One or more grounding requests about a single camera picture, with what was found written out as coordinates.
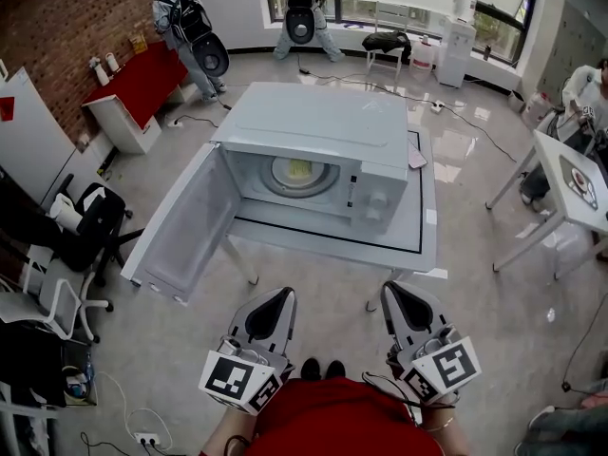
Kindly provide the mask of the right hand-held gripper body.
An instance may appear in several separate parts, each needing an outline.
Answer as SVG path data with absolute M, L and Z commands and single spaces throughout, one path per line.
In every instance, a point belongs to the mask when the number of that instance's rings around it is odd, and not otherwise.
M 387 361 L 396 380 L 404 382 L 422 405 L 438 403 L 482 373 L 469 336 L 444 327 L 420 344 L 394 345 Z

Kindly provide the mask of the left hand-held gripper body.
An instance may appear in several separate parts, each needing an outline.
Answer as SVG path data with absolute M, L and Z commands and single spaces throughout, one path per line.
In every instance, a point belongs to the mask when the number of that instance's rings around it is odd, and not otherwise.
M 284 354 L 224 335 L 208 352 L 199 389 L 228 408 L 258 416 L 290 374 Z

